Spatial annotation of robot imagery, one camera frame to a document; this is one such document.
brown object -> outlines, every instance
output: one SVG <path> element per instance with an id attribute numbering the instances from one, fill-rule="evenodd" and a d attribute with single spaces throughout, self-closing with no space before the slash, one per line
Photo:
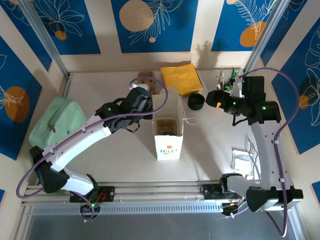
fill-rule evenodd
<path id="1" fill-rule="evenodd" d="M 161 119 L 156 121 L 157 135 L 172 135 L 177 136 L 177 120 Z"/>
<path id="2" fill-rule="evenodd" d="M 137 77 L 151 77 L 156 78 L 156 75 L 153 71 L 141 71 L 137 75 Z M 139 79 L 138 84 L 147 84 L 149 86 L 149 92 L 153 95 L 158 94 L 157 88 L 156 88 L 156 81 L 151 79 Z"/>

green pouch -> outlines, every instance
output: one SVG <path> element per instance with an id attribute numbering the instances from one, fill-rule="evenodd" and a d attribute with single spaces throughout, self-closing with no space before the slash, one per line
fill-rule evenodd
<path id="1" fill-rule="evenodd" d="M 57 96 L 34 126 L 29 142 L 33 147 L 43 149 L 59 142 L 86 121 L 84 112 L 75 101 Z"/>

yellow napkin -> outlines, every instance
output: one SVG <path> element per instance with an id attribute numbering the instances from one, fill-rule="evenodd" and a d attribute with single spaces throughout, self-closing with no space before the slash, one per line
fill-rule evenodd
<path id="1" fill-rule="evenodd" d="M 161 73 L 165 86 L 175 88 L 180 96 L 203 89 L 192 63 L 183 66 L 162 67 Z"/>

purple cable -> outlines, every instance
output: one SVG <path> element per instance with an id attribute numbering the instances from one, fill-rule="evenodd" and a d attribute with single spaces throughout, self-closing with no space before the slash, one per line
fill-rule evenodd
<path id="1" fill-rule="evenodd" d="M 300 107 L 300 95 L 299 95 L 299 91 L 294 83 L 294 81 L 284 72 L 279 71 L 277 69 L 271 68 L 271 67 L 262 67 L 262 68 L 257 68 L 255 70 L 249 71 L 241 76 L 239 76 L 239 78 L 243 78 L 245 76 L 247 76 L 248 74 L 254 73 L 256 71 L 260 71 L 260 70 L 271 70 L 274 71 L 282 76 L 284 76 L 292 85 L 295 96 L 296 96 L 296 105 L 295 105 L 295 109 L 293 114 L 291 115 L 291 117 L 279 128 L 279 130 L 276 132 L 275 136 L 274 136 L 274 151 L 275 151 L 275 156 L 276 156 L 276 160 L 278 163 L 278 167 L 279 167 L 279 175 L 280 178 L 284 179 L 284 170 L 282 168 L 282 164 L 281 164 L 281 159 L 280 159 L 280 154 L 279 154 L 279 149 L 278 149 L 278 144 L 276 144 L 276 140 L 278 139 L 281 131 L 295 118 L 295 116 L 297 115 L 297 112 L 299 111 L 299 107 Z M 276 223 L 275 219 L 270 215 L 269 212 L 265 212 L 268 217 L 271 219 L 271 221 L 273 222 L 273 224 L 275 225 L 277 231 L 279 232 L 279 234 L 281 235 L 282 238 L 284 238 L 287 234 L 287 225 L 288 225 L 288 196 L 287 196 L 287 192 L 286 192 L 286 185 L 284 182 L 281 182 L 281 187 L 282 187 L 282 194 L 283 194 L 283 205 L 284 205 L 284 217 L 283 217 L 283 230 L 280 230 L 280 227 L 278 226 L 278 224 Z"/>
<path id="2" fill-rule="evenodd" d="M 150 77 L 150 76 L 140 76 L 140 77 L 136 77 L 135 79 L 133 79 L 129 85 L 131 85 L 133 82 L 135 82 L 136 80 L 139 80 L 139 79 L 149 79 L 149 80 L 153 80 L 153 81 L 156 81 L 158 84 L 160 84 L 164 91 L 165 91 L 165 99 L 164 99 L 164 102 L 163 104 L 156 110 L 154 111 L 150 111 L 150 112 L 141 112 L 141 113 L 123 113 L 123 114 L 118 114 L 118 115 L 114 115 L 114 116 L 109 116 L 109 117 L 106 117 L 104 119 L 101 119 L 99 121 L 96 121 L 90 125 L 88 125 L 87 127 L 84 128 L 85 131 L 101 124 L 101 123 L 104 123 L 105 121 L 109 121 L 109 120 L 112 120 L 112 119 L 116 119 L 116 118 L 121 118 L 121 117 L 134 117 L 134 116 L 146 116 L 146 115 L 152 115 L 152 114 L 155 114 L 157 112 L 159 112 L 161 109 L 164 108 L 164 106 L 166 105 L 167 103 L 167 100 L 168 100 L 168 89 L 166 88 L 166 86 L 161 82 L 159 81 L 158 79 L 156 78 L 153 78 L 153 77 Z M 57 151 L 57 149 L 61 148 L 63 145 L 65 145 L 66 143 L 68 143 L 69 141 L 71 141 L 72 139 L 78 137 L 79 135 L 83 134 L 83 131 L 82 130 L 79 130 L 78 132 L 74 133 L 73 135 L 69 136 L 68 138 L 66 138 L 65 140 L 63 140 L 61 143 L 59 143 L 58 145 L 56 145 L 54 148 L 53 148 L 53 151 Z M 36 192 L 33 192 L 29 195 L 21 195 L 20 194 L 20 189 L 21 189 L 21 186 L 22 184 L 24 183 L 24 181 L 27 179 L 27 177 L 29 177 L 29 175 L 36 169 L 36 167 L 38 167 L 43 161 L 45 161 L 49 156 L 51 156 L 52 154 L 49 152 L 47 153 L 44 157 L 42 157 L 35 165 L 33 165 L 27 172 L 26 174 L 22 177 L 22 179 L 20 180 L 18 186 L 16 187 L 16 191 L 15 191 L 15 194 L 18 198 L 20 199 L 27 199 L 27 198 L 30 198 L 34 195 L 37 195 L 38 193 L 40 193 L 41 191 L 43 191 L 43 188 L 39 189 L 38 191 Z M 87 203 L 90 203 L 89 200 L 87 200 L 84 196 L 81 196 L 81 198 L 83 200 L 85 200 Z M 95 215 L 95 212 L 93 211 L 92 212 L 92 215 L 90 217 L 90 219 Z"/>

